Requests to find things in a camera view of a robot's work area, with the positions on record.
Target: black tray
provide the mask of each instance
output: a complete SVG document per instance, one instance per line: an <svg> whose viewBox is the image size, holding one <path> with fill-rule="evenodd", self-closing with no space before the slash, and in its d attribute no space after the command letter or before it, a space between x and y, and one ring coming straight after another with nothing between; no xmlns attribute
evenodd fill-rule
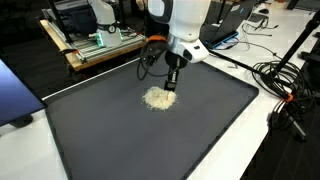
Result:
<svg viewBox="0 0 320 180"><path fill-rule="evenodd" d="M180 71L178 102L146 107L164 78L136 78L132 62L46 100L49 124L70 179L187 178L259 91L205 63ZM157 63L154 73L165 73Z"/></svg>

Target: gray mat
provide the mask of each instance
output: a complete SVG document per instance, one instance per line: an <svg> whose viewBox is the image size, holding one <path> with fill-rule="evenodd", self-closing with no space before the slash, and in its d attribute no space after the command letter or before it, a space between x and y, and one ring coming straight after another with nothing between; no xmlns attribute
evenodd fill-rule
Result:
<svg viewBox="0 0 320 180"><path fill-rule="evenodd" d="M164 63L157 72L167 72ZM133 62L46 100L65 169L76 180L185 179L258 89L205 64L181 70L178 102L152 111L142 102L164 78L136 78Z"/></svg>

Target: white desk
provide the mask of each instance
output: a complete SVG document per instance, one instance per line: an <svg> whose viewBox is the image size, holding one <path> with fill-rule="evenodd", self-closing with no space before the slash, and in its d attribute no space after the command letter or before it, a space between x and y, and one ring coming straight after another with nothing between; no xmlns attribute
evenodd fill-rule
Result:
<svg viewBox="0 0 320 180"><path fill-rule="evenodd" d="M275 30L264 30L272 33L272 37L249 36L249 41L266 46L283 56L296 38L304 30L305 24L312 18L309 12L301 10L285 11L274 3L270 8L270 26L279 24ZM310 51L316 39L309 37L297 51ZM259 61L273 60L268 51L251 46L249 51L245 44L239 44L228 51L220 53L241 62L254 65ZM245 69L231 69L231 63L218 58L205 60L245 82L257 86L251 74ZM294 56L290 62L298 67L303 60ZM260 89L259 96L237 118L223 137L213 147L198 168L189 177L192 180L237 180L241 177L263 141L268 128L267 116L278 100ZM59 153L44 111L33 115L35 121L22 129L10 125L0 128L0 180L62 180L67 179Z"/></svg>

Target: desk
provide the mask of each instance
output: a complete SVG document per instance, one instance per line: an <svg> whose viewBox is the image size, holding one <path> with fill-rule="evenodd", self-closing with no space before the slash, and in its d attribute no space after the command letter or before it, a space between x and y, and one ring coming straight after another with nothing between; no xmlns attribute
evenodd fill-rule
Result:
<svg viewBox="0 0 320 180"><path fill-rule="evenodd" d="M265 33L272 33L273 36L249 36L249 41L264 45L277 52L279 56L283 56L312 16L308 15L309 12L302 10L285 11L277 5L278 3L275 3L270 7L270 26L279 24L279 28L264 30ZM310 36L297 52L310 51L316 40ZM249 51L246 51L245 44L239 44L221 53L249 65L259 61L273 60L272 54L258 47L252 46ZM232 65L231 63L214 57L209 57L205 62L257 86L251 74L245 69L228 68ZM294 56L290 62L298 67L304 63L297 56ZM277 102L278 99L260 88L259 96L231 125L189 179L240 179L267 134L268 113ZM25 128L15 129L10 125L0 128L0 134L3 135L0 138L0 161L2 162L0 179L66 179L44 111L35 113L33 116L35 121Z"/></svg>
<svg viewBox="0 0 320 180"><path fill-rule="evenodd" d="M48 20L40 20L40 25L44 29L44 31L50 36L50 38L53 40L53 42L58 46L59 50L69 49L67 46L67 43L65 43L58 33L49 25ZM112 54L108 54L106 56L100 57L98 59L88 61L85 63L81 63L79 58L72 54L66 54L66 60L69 65L73 68L74 71L80 71L86 68L89 68L93 65L99 64L101 62L107 61L109 59L115 58L117 56L120 56L122 54L137 50L145 45L144 41L141 41L138 44L134 44L132 46L128 46L125 49L114 51Z"/></svg>

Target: laptop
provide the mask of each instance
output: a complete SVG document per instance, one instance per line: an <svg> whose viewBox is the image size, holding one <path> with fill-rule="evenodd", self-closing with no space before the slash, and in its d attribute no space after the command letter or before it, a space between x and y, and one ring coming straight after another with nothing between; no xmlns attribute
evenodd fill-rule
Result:
<svg viewBox="0 0 320 180"><path fill-rule="evenodd" d="M220 26L205 24L201 27L199 35L200 41L204 46L212 49L219 46L222 42L236 37L238 35L237 29L242 21L250 16L255 3L256 0L246 0L234 3L230 8L228 7L229 12Z"/></svg>

